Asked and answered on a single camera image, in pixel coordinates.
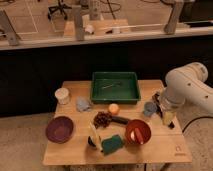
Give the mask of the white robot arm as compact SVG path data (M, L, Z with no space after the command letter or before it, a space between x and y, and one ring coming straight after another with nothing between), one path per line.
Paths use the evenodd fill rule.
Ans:
M166 74L166 87L159 96L164 125L171 124L186 100L213 114L213 88L205 84L207 78L208 70L200 62L172 69Z

